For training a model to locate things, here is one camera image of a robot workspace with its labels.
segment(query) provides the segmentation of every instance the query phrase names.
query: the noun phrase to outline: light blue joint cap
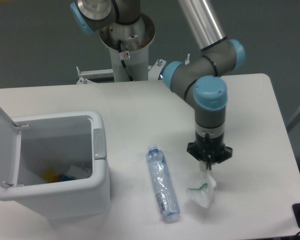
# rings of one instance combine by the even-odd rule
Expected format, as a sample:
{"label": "light blue joint cap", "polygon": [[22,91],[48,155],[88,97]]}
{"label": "light blue joint cap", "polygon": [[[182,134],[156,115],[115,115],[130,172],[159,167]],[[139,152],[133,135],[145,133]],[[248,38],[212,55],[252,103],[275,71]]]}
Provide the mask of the light blue joint cap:
{"label": "light blue joint cap", "polygon": [[92,34],[94,31],[92,31],[92,29],[88,26],[74,2],[70,4],[70,8],[82,31],[86,34]]}
{"label": "light blue joint cap", "polygon": [[230,43],[233,44],[235,53],[236,53],[236,61],[234,69],[240,67],[246,61],[246,51],[244,46],[236,39],[229,40]]}
{"label": "light blue joint cap", "polygon": [[218,76],[203,76],[193,86],[196,103],[208,111],[219,111],[227,105],[227,85]]}
{"label": "light blue joint cap", "polygon": [[170,90],[172,77],[181,64],[183,64],[181,61],[173,61],[168,66],[166,66],[165,70],[163,71],[163,82]]}

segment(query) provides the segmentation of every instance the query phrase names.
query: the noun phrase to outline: open lid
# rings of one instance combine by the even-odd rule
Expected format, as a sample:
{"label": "open lid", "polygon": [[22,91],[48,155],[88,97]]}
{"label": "open lid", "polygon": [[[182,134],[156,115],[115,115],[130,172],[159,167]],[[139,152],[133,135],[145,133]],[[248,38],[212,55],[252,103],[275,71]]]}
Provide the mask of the open lid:
{"label": "open lid", "polygon": [[0,107],[0,185],[17,184],[21,149],[21,129]]}

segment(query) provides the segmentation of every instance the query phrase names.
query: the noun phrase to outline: plastic water bottle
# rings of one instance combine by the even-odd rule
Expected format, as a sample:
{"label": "plastic water bottle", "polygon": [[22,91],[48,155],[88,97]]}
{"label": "plastic water bottle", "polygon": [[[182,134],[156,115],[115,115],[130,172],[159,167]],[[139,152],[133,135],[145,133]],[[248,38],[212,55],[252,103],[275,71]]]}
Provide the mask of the plastic water bottle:
{"label": "plastic water bottle", "polygon": [[145,158],[161,215],[165,221],[175,222],[179,218],[180,208],[164,153],[158,150],[157,145],[150,145]]}

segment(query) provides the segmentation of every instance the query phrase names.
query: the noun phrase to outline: crumpled plastic bag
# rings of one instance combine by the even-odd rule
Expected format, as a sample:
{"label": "crumpled plastic bag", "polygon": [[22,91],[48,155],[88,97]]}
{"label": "crumpled plastic bag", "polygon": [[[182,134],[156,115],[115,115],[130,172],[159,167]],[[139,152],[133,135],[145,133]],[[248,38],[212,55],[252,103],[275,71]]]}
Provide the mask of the crumpled plastic bag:
{"label": "crumpled plastic bag", "polygon": [[204,162],[200,162],[200,175],[186,190],[187,196],[202,206],[208,208],[214,196],[217,182],[211,176],[211,170],[206,170]]}

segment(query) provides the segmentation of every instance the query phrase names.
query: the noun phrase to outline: gray floor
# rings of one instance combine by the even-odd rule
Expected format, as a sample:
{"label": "gray floor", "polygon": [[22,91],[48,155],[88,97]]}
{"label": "gray floor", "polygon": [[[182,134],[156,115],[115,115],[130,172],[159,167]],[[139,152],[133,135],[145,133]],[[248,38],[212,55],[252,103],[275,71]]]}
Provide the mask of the gray floor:
{"label": "gray floor", "polygon": [[[74,84],[76,66],[111,68],[98,34],[85,35],[77,26],[72,1],[0,1],[0,88]],[[246,49],[246,63],[231,74],[270,76],[286,122],[300,104],[300,0],[212,2],[228,37]],[[141,7],[156,26],[151,64],[199,56],[176,0],[141,0]],[[289,137],[300,165],[300,124]]]}

